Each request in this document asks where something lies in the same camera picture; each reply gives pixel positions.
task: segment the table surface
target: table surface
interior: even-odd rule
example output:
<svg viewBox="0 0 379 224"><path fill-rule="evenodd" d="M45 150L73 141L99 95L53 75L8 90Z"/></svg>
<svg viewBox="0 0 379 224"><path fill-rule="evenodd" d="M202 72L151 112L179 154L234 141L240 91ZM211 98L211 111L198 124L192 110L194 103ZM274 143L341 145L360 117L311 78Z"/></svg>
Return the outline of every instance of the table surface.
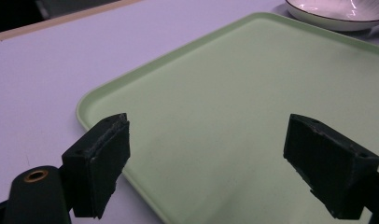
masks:
<svg viewBox="0 0 379 224"><path fill-rule="evenodd" d="M253 12L290 17L283 1L140 1L0 40L0 202L18 174L61 166L85 131L88 91ZM379 26L345 35L379 45ZM73 223L161 223L124 177L103 218Z"/></svg>

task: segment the brass insert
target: brass insert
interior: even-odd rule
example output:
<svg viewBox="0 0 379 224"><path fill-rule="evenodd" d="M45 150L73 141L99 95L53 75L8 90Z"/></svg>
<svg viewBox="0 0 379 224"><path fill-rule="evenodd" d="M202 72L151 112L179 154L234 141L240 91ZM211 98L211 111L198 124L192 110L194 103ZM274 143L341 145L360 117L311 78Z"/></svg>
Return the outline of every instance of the brass insert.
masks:
<svg viewBox="0 0 379 224"><path fill-rule="evenodd" d="M48 175L47 170L36 170L24 177L24 182L34 183L38 180L44 179Z"/></svg>

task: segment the wooden edge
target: wooden edge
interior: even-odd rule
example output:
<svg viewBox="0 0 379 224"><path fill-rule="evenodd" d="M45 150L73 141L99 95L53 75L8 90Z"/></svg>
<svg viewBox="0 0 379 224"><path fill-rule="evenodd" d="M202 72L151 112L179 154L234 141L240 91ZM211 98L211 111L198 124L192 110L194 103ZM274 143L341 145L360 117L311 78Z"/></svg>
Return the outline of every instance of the wooden edge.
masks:
<svg viewBox="0 0 379 224"><path fill-rule="evenodd" d="M51 27L54 25L58 25L58 24L62 24L65 22L75 21L75 20L78 20L78 19L81 19L81 18L84 18L87 16L91 16L91 15L94 15L97 13L101 13L101 12L111 10L111 9L114 9L117 7L125 7L125 6L128 6L130 4L140 2L140 1L142 1L142 0L120 0L118 2L106 4L106 5L103 5L100 7L93 7L93 8L83 10L83 11L79 11L76 13L72 13L72 14L69 14L66 16L61 16L59 18L55 18L52 20L42 21L42 22L38 22L35 24L22 26L22 27L19 27L16 29L4 31L4 32L0 33L0 41L3 41L5 39L9 39L11 37L18 36L18 35L25 35L25 34L28 34L28 33L31 33L31 32L37 31L37 30L45 29L45 28L48 28L48 27Z"/></svg>

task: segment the light green tray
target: light green tray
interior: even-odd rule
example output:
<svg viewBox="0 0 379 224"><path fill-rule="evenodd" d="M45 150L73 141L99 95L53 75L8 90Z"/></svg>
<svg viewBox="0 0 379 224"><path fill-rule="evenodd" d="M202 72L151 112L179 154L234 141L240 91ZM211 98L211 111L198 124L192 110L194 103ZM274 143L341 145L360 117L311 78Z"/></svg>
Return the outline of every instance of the light green tray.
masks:
<svg viewBox="0 0 379 224"><path fill-rule="evenodd" d="M283 159L288 118L379 155L379 48L257 13L91 91L77 118L122 112L123 173L164 222L342 223Z"/></svg>

